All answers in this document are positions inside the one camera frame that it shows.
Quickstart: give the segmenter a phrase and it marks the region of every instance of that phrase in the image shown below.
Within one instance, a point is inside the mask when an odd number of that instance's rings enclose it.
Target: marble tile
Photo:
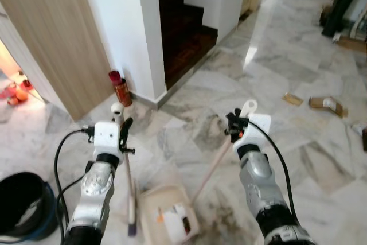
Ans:
[[[335,191],[332,199],[339,203],[339,207],[347,212],[353,220],[367,227],[366,208],[363,204],[367,200],[367,182],[364,178],[355,180],[348,186]]]
[[[351,183],[354,177],[316,142],[300,148],[301,161],[309,176],[327,194]]]
[[[161,110],[185,122],[192,121],[210,102],[227,93],[184,85],[162,106]]]
[[[186,85],[227,93],[233,93],[237,90],[242,90],[242,85],[237,81],[224,76],[222,73],[207,70],[198,70],[188,80]]]
[[[367,239],[367,227],[351,217],[347,218],[340,230],[336,234],[332,244],[348,245],[348,244],[365,244]]]
[[[247,75],[243,70],[243,58],[224,50],[215,51],[201,69],[221,73],[233,80],[239,80]]]
[[[293,199],[301,225],[318,244],[332,245],[346,219],[340,205],[310,178],[294,189]]]
[[[253,62],[284,76],[289,80],[300,80],[311,83],[318,77],[318,73],[292,61],[286,53],[259,53]]]
[[[184,127],[203,154],[209,156],[209,160],[224,143],[226,128],[225,121],[211,109],[205,109],[198,118]]]
[[[329,60],[323,60],[319,69],[327,70],[341,76],[357,75],[357,64],[352,52],[346,49],[337,49]]]
[[[68,113],[56,106],[52,106],[45,132],[47,134],[57,133],[67,128],[72,122],[73,120]]]
[[[317,141],[353,177],[367,172],[367,155],[363,152],[361,137],[340,118],[330,120]]]
[[[164,128],[166,129],[174,129],[174,128],[180,128],[184,125],[186,125],[187,123],[183,120],[177,119],[176,117],[173,117],[172,119],[170,119],[166,125],[164,126]]]

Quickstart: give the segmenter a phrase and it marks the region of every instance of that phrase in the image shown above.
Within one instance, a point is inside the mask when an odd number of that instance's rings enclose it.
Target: staircase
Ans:
[[[203,7],[184,0],[159,0],[163,60],[171,88],[217,41],[218,30],[202,25]]]

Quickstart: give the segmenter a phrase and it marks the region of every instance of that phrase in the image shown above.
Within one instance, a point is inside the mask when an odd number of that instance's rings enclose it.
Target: marble floor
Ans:
[[[254,98],[257,112],[272,116],[270,135],[287,163],[302,226],[319,244],[365,244],[367,155],[353,126],[367,122],[367,61],[321,36],[317,18],[327,2],[266,0],[159,111],[138,102],[127,108],[125,117],[134,119],[128,144],[136,148],[131,170],[139,187],[177,183],[192,196],[226,139],[225,114]],[[289,105],[282,100],[286,92],[304,103]],[[347,118],[309,109],[310,96],[327,95],[348,108]],[[55,187],[53,157],[62,137],[86,123],[110,120],[115,100],[111,96],[76,123],[50,104],[17,107],[0,124],[0,177],[28,170]],[[263,150],[285,193],[279,160],[270,146]],[[83,173],[91,156],[82,134],[65,143],[59,163],[63,186]],[[239,170],[238,158],[228,152],[198,198],[201,233],[188,244],[263,242],[246,206]],[[79,194],[78,186],[67,192],[70,212]],[[127,183],[121,167],[102,244],[143,244],[141,232],[127,237],[126,223]],[[35,244],[57,244],[59,237],[56,231]]]

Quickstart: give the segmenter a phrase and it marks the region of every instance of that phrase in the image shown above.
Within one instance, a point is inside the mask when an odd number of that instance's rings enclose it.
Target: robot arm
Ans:
[[[261,152],[266,141],[264,135],[248,125],[250,120],[268,133],[271,117],[251,114],[245,119],[239,117],[240,110],[235,113],[227,115],[228,134],[231,135],[233,151],[240,159],[240,180],[246,191],[248,208],[259,224],[265,245],[315,244],[292,215],[275,182],[275,173],[268,157]]]
[[[101,243],[110,212],[110,199],[114,194],[116,169],[123,161],[123,153],[134,152],[126,148],[131,125],[131,118],[122,127],[118,122],[95,124],[95,162],[81,181],[80,201],[68,225],[64,245]]]

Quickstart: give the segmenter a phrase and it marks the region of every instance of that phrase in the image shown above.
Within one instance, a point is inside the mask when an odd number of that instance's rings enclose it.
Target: dustpan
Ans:
[[[142,229],[147,245],[181,244],[199,233],[197,221],[190,200],[182,186],[159,186],[139,196]],[[183,219],[181,227],[175,220]]]

